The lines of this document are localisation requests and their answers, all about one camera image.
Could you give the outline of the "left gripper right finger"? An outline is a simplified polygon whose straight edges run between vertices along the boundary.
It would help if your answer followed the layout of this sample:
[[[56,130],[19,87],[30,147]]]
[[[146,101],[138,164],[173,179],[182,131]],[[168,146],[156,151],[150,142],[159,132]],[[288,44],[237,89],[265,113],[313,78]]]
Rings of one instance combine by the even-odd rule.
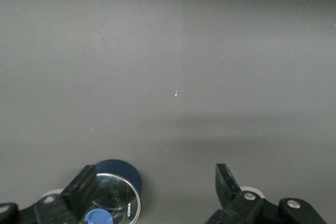
[[[261,193],[241,188],[226,164],[217,164],[215,189],[221,209],[207,223],[325,223],[306,201],[283,198],[278,205]]]

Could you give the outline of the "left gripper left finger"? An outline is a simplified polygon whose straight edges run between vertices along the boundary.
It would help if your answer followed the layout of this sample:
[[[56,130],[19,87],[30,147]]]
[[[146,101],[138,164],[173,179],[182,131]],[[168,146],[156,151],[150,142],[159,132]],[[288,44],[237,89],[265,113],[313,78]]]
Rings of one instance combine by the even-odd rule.
[[[1,203],[1,223],[79,223],[98,188],[95,165],[86,165],[60,193],[48,194],[20,210]]]

